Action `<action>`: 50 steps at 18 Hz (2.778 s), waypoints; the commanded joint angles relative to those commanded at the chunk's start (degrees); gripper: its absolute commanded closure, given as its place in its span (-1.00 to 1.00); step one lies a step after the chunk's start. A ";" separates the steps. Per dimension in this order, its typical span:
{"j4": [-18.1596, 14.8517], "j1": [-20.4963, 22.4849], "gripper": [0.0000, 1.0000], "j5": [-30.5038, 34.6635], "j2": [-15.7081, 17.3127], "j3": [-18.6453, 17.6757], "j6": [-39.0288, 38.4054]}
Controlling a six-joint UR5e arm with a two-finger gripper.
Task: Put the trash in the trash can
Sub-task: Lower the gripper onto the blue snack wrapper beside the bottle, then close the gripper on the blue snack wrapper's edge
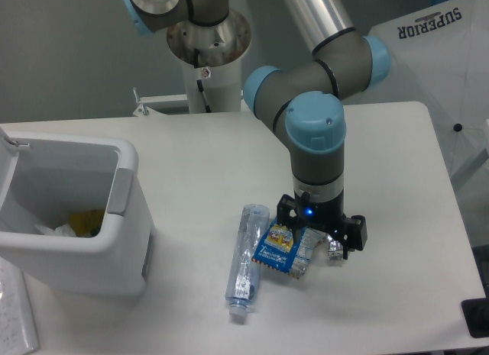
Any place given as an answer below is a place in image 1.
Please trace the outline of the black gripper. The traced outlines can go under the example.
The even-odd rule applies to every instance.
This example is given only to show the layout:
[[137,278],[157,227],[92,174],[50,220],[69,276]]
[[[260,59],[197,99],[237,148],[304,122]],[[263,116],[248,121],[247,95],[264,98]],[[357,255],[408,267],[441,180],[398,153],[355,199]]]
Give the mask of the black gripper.
[[343,212],[344,191],[326,202],[305,202],[294,193],[294,198],[284,194],[277,203],[277,223],[291,231],[294,241],[300,241],[302,228],[333,231],[333,239],[343,248],[342,258],[348,253],[362,251],[368,239],[366,218],[363,215],[347,217]]

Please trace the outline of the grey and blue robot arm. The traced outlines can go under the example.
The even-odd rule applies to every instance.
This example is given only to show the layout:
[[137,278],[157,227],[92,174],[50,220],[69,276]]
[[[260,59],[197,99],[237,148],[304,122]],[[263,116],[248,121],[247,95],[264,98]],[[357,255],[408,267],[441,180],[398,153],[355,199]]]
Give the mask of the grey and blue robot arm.
[[284,0],[312,55],[286,73],[272,66],[239,79],[251,42],[247,20],[229,0],[123,0],[141,33],[166,31],[180,61],[189,111],[237,111],[246,104],[289,150],[293,196],[277,220],[300,238],[312,228],[338,241],[344,253],[362,250],[361,215],[343,212],[346,122],[342,101],[381,82],[390,56],[376,37],[361,36],[341,0]]

